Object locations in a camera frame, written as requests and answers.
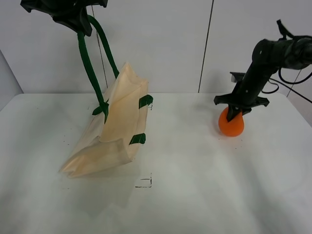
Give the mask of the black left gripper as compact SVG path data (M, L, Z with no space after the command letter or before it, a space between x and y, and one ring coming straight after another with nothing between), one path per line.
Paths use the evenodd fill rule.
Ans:
M54 22L82 32L90 37L92 27L86 7L100 5L107 7L106 0L22 0L20 5L27 11L37 10L50 15Z

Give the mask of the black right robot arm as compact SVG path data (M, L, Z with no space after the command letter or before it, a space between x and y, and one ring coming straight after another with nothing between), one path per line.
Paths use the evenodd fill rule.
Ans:
M245 115L257 106L268 106L269 100L259 97L273 74L281 70L301 70L312 63L312 38L295 36L288 31L281 20L277 21L281 38L263 39L252 53L252 62L246 73L233 72L236 83L230 94L216 96L214 103L227 104L226 120L232 121L238 114Z

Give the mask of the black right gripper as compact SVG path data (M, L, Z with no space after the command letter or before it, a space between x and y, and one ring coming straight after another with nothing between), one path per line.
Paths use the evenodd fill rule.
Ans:
M268 105L268 101L258 95L284 62L288 48L287 40L272 41L263 39L255 46L252 62L244 77L237 82L230 94L216 96L214 103L228 104L226 119L232 121L239 113L243 115L258 105Z

